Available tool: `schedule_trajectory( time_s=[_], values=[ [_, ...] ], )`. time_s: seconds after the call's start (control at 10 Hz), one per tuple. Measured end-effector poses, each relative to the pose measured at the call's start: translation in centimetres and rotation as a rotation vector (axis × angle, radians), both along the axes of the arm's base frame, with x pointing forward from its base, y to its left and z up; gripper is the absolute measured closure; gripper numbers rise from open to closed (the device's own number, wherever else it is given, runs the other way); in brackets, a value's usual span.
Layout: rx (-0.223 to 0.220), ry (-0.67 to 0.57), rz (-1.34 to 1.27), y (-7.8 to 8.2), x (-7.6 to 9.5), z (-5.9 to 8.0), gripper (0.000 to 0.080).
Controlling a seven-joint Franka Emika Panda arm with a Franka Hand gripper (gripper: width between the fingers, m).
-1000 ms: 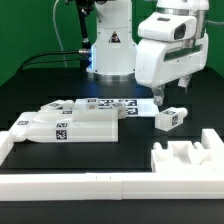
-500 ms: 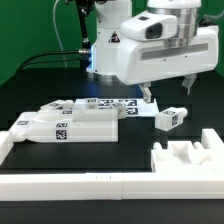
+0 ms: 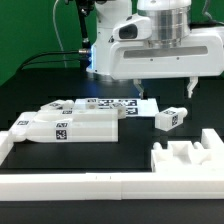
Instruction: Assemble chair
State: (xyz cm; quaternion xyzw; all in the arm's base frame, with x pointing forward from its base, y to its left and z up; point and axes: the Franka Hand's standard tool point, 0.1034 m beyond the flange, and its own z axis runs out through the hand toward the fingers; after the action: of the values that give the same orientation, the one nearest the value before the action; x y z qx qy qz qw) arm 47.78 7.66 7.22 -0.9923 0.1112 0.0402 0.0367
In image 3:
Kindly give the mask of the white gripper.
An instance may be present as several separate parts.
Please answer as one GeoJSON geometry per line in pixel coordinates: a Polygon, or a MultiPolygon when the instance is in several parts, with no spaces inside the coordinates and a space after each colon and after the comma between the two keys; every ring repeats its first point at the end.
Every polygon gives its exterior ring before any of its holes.
{"type": "Polygon", "coordinates": [[[170,48],[152,48],[146,41],[115,42],[109,56],[109,75],[114,79],[134,79],[144,98],[139,79],[190,77],[188,97],[199,76],[219,76],[224,71],[224,27],[194,29],[170,48]]]}

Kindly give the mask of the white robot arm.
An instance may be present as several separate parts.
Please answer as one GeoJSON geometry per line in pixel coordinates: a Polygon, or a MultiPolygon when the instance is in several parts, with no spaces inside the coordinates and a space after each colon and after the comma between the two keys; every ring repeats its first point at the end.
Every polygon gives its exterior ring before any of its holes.
{"type": "Polygon", "coordinates": [[[104,80],[188,77],[224,72],[224,27],[192,28],[191,0],[96,0],[97,39],[87,72],[104,80]]]}

